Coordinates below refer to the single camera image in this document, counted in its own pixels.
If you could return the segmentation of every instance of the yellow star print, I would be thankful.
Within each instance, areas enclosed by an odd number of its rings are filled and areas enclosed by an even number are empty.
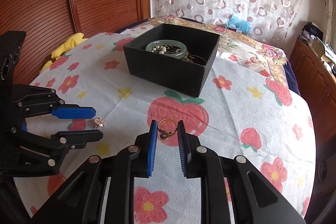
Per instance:
[[[119,97],[128,99],[129,96],[133,93],[129,87],[126,87],[124,89],[118,89]]]
[[[99,145],[97,145],[95,147],[95,149],[96,149],[98,155],[101,156],[101,157],[110,156],[110,145],[108,143],[102,142]]]
[[[260,91],[257,89],[256,86],[253,86],[253,87],[251,87],[251,88],[248,87],[247,90],[248,90],[249,92],[252,93],[252,97],[253,97],[253,98],[258,98],[258,99],[262,99],[262,98],[263,98],[263,93],[260,92]]]
[[[298,179],[297,185],[298,185],[298,187],[301,187],[302,184],[303,184],[303,177],[300,176],[299,179]]]
[[[81,91],[81,93],[77,95],[77,98],[83,99],[85,96],[86,96],[86,91]]]

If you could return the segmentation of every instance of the bed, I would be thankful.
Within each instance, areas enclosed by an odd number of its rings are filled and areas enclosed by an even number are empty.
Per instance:
[[[199,98],[128,72],[125,41],[162,23],[221,35]],[[221,156],[246,156],[305,215],[315,175],[315,136],[306,102],[288,89],[283,67],[287,62],[280,49],[223,28],[167,16],[140,22],[120,34],[99,33],[66,57],[31,84],[55,88],[67,103],[93,106],[106,121],[104,137],[85,149],[70,151],[59,175],[15,178],[30,216],[90,155],[115,155],[146,132],[152,119],[167,117],[184,120],[188,133]],[[61,130],[92,128],[93,121],[58,120],[51,115],[27,119],[28,131],[45,137]],[[138,224],[200,223],[200,181],[183,178],[176,136],[158,139],[153,177],[135,181],[134,217]]]

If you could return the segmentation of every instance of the yellow flower center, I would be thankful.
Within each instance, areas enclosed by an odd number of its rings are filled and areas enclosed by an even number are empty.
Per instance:
[[[142,205],[142,208],[146,211],[146,212],[151,212],[154,210],[154,205],[153,203],[151,202],[145,202],[143,205]]]
[[[279,178],[279,173],[277,171],[274,171],[271,175],[273,181],[277,181]]]

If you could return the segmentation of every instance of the wooden cabinet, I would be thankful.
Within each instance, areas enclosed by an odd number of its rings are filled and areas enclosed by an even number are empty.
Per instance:
[[[290,62],[301,96],[309,106],[319,148],[336,135],[336,78],[299,38]]]

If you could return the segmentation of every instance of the white wall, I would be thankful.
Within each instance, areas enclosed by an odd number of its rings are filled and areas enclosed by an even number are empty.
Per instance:
[[[308,21],[314,22],[322,32],[325,31],[325,0],[302,0],[300,11],[296,15],[292,26],[288,30],[288,34],[283,46],[283,49],[288,57],[293,50],[296,38],[301,33],[302,28]]]

